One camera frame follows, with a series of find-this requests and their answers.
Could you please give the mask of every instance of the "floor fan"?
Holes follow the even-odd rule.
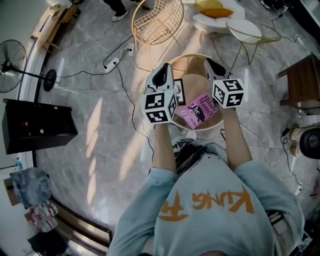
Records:
[[[26,72],[27,54],[23,45],[16,40],[0,44],[0,93],[12,91],[21,82],[23,75],[43,80],[43,88],[50,91],[56,81],[56,71],[49,70],[45,76]]]

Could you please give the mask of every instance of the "wire chair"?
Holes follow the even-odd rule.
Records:
[[[236,61],[238,59],[238,56],[239,56],[239,53],[242,49],[242,47],[244,48],[245,50],[245,53],[246,53],[246,57],[248,59],[248,64],[250,65],[252,63],[252,60],[254,59],[254,56],[256,54],[256,51],[257,51],[257,47],[258,45],[261,45],[261,44],[266,44],[266,43],[271,43],[271,42],[277,42],[277,41],[280,41],[282,36],[278,33],[278,31],[276,31],[274,28],[270,27],[270,26],[267,26],[267,25],[264,25],[264,24],[260,24],[261,26],[264,26],[270,30],[272,30],[273,32],[275,32],[277,35],[274,36],[274,37],[265,37],[265,36],[256,36],[256,35],[252,35],[252,34],[247,34],[245,32],[242,32],[242,31],[239,31],[239,30],[236,30],[234,28],[232,28],[231,26],[228,25],[228,23],[226,23],[226,26],[227,28],[231,31],[231,33],[234,31],[234,32],[238,32],[242,35],[246,35],[246,36],[249,36],[248,39],[245,39],[245,40],[239,40],[237,37],[235,37],[239,42],[240,42],[240,48],[235,56],[235,59],[234,59],[234,62],[232,64],[232,67],[231,69],[235,66],[236,64]],[[213,44],[214,44],[214,48],[215,48],[215,51],[218,55],[218,57],[221,59],[221,61],[225,63],[225,61],[222,60],[222,58],[220,57],[220,55],[218,54],[218,51],[216,49],[216,45],[215,45],[215,40],[213,40]],[[251,59],[249,58],[249,54],[248,54],[248,50],[247,48],[245,47],[245,44],[249,44],[249,45],[255,45],[255,48],[254,48],[254,51],[253,51],[253,54],[252,54],[252,57]]]
[[[153,10],[139,18],[136,18],[137,11],[144,4],[143,0],[135,9],[132,17],[131,29],[135,39],[135,50],[137,41],[148,45],[149,65],[151,68],[150,46],[158,45],[173,37],[178,43],[174,34],[179,29],[184,19],[184,5],[181,0],[155,0]]]

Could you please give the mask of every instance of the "gray marble floor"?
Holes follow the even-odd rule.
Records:
[[[102,62],[121,42],[131,35],[131,18],[135,6],[123,1],[129,15],[112,23],[113,11],[102,0],[86,0],[79,6],[82,13],[74,20],[57,44],[62,51],[53,51],[46,70],[56,69],[61,76],[85,70],[103,73]],[[258,0],[240,1],[245,8],[246,18],[272,26],[271,19],[276,14],[265,10]],[[183,23],[175,42],[167,42],[151,48],[152,66],[167,62],[179,55],[205,54],[218,58],[212,34],[205,34],[193,26]],[[277,73],[301,60],[310,52],[320,55],[317,42],[306,33],[289,12],[275,22],[278,31],[300,42],[285,38],[278,42],[258,47],[251,65],[242,52],[233,68],[238,78],[248,77],[248,101],[237,108],[241,124],[260,138],[266,156],[283,179],[295,192],[297,184],[288,170],[287,158],[280,142],[281,132],[294,123],[301,126],[318,122],[319,116],[307,117],[296,109],[280,107],[279,102],[287,93],[286,78],[277,78]],[[217,50],[228,64],[232,64],[239,44],[232,35],[219,35],[215,38]],[[135,53],[138,65],[148,68],[148,49],[144,46]],[[117,50],[109,59],[118,57]],[[127,79],[124,86],[137,107],[134,123],[139,131],[149,136],[153,145],[153,129],[143,123],[140,113],[140,96],[148,73],[136,69],[127,58],[123,60]],[[151,167],[152,151],[147,139],[136,132],[131,123],[133,106],[128,100],[114,72],[107,75],[90,76],[85,73],[69,78],[61,78],[50,92],[40,90],[39,102],[72,107],[72,115],[78,129],[76,136],[68,145],[38,150],[38,166],[50,175],[53,194],[74,211],[111,227],[131,201],[133,195],[144,183]],[[198,137],[212,139],[224,145],[220,126],[199,132]],[[259,141],[243,130],[255,160],[267,163]],[[289,162],[303,191],[299,196],[304,214],[307,216],[317,200],[309,197],[319,185],[319,161],[289,154]]]

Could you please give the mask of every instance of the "book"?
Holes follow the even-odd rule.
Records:
[[[201,94],[198,98],[184,107],[179,107],[176,114],[183,118],[190,129],[195,129],[208,118],[212,117],[218,108],[208,93]]]

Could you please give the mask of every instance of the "black speaker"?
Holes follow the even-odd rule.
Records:
[[[77,134],[72,108],[4,99],[2,120],[7,155],[64,146]]]

